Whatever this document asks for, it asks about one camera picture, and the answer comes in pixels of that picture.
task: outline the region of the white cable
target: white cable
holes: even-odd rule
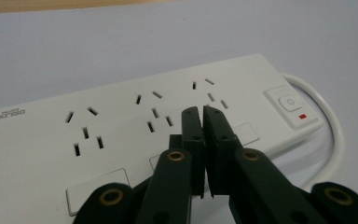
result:
[[[333,155],[325,167],[302,187],[303,190],[310,191],[314,184],[328,181],[341,165],[345,156],[344,133],[342,132],[342,128],[339,124],[336,114],[333,112],[333,109],[330,107],[330,105],[327,104],[321,94],[319,94],[310,84],[299,77],[288,74],[283,74],[283,76],[291,85],[302,89],[316,102],[316,104],[322,109],[325,116],[327,117],[333,132]]]

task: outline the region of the table surface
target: table surface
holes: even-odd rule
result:
[[[253,53],[307,80],[333,107],[347,157],[332,181],[358,192],[358,1],[181,0],[2,13],[0,107]],[[299,148],[331,150],[329,136]],[[296,183],[325,155],[275,162]],[[193,213],[194,223],[232,222],[226,198],[195,201]]]

